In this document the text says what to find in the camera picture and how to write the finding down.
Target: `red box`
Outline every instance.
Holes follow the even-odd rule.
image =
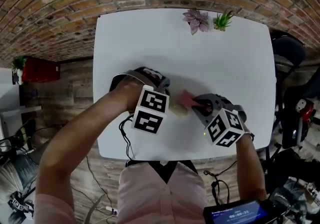
[[[27,57],[23,69],[23,82],[50,82],[60,79],[60,64],[40,58]]]

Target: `pink shirt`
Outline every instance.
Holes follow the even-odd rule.
[[[204,182],[184,164],[177,163],[166,184],[148,164],[134,164],[120,175],[118,224],[204,224],[208,206]],[[35,224],[74,224],[72,208],[62,200],[39,194],[35,199]]]

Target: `bracelet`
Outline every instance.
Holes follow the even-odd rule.
[[[245,132],[243,135],[245,135],[245,134],[249,134],[251,136],[251,140],[254,141],[255,135],[252,132]]]

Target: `hand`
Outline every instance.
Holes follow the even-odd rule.
[[[124,104],[124,112],[134,112],[144,84],[131,76],[125,77],[111,92],[121,99]]]

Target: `timer display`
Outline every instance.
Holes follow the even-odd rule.
[[[256,201],[211,214],[214,224],[249,224],[267,216],[265,210]]]

